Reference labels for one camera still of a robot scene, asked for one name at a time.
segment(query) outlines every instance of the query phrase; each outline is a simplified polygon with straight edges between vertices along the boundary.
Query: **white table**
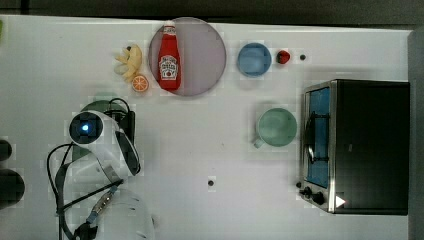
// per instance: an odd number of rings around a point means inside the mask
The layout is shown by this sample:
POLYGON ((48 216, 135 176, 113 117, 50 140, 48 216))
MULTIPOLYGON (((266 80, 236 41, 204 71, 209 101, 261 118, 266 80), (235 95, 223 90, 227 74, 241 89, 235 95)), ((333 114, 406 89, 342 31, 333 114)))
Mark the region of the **white table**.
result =
POLYGON ((184 98, 160 89, 147 67, 150 39, 162 22, 0 19, 0 136, 14 149, 1 166, 26 184, 24 200, 0 211, 2 239, 57 238, 47 153, 70 142, 72 113, 100 92, 114 92, 136 109, 144 175, 128 187, 147 202, 158 240, 407 239, 406 216, 331 215, 301 200, 294 186, 299 135, 282 148, 256 150, 251 142, 255 120, 268 107, 283 106, 300 121, 305 87, 335 78, 407 81, 409 31, 213 24, 227 47, 226 70, 211 92, 184 98), (246 79, 236 57, 252 41, 273 55, 287 48, 292 60, 246 79), (143 50, 151 84, 144 96, 113 71, 114 56, 130 43, 143 50), (209 176, 216 181, 208 190, 209 176))

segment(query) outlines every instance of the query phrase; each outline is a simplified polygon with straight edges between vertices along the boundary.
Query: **blue bowl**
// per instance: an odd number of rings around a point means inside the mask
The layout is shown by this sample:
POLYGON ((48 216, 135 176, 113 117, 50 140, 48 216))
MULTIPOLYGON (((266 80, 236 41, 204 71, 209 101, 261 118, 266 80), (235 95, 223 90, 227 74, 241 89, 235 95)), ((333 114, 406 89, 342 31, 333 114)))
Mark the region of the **blue bowl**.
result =
POLYGON ((267 47, 260 43, 249 43, 239 53, 237 66, 249 77, 259 77, 271 66, 271 54, 267 47))

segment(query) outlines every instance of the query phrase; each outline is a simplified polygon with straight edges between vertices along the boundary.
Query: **toaster oven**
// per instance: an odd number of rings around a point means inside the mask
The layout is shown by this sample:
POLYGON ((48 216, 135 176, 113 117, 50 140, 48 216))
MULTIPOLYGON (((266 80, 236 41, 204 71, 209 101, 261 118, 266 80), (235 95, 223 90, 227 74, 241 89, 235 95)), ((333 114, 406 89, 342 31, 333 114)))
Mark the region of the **toaster oven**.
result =
POLYGON ((406 215, 409 83, 333 80, 302 109, 302 198, 335 214, 406 215))

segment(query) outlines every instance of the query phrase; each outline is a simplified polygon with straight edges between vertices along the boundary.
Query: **ketchup label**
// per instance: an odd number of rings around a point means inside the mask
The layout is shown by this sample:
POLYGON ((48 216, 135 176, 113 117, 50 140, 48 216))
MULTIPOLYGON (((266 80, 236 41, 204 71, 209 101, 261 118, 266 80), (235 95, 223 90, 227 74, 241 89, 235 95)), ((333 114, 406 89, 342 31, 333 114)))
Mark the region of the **ketchup label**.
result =
POLYGON ((160 74, 162 80, 176 80, 178 74, 177 59, 171 55, 165 55, 160 58, 159 62, 160 74))
POLYGON ((168 34, 168 35, 175 35, 176 31, 174 27, 165 27, 163 29, 163 34, 168 34))

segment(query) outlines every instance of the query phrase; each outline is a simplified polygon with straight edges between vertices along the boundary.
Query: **round plate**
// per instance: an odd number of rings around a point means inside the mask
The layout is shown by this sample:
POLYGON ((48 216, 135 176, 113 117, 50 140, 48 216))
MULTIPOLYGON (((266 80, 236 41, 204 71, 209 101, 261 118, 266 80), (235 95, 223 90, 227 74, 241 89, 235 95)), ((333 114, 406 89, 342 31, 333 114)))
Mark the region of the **round plate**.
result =
MULTIPOLYGON (((227 54, 224 41, 208 23, 197 18, 176 18, 178 51, 182 65, 181 86, 172 93, 194 96, 211 89, 224 73, 227 54)), ((158 55, 162 42, 161 27, 149 48, 149 66, 158 80, 158 55)))

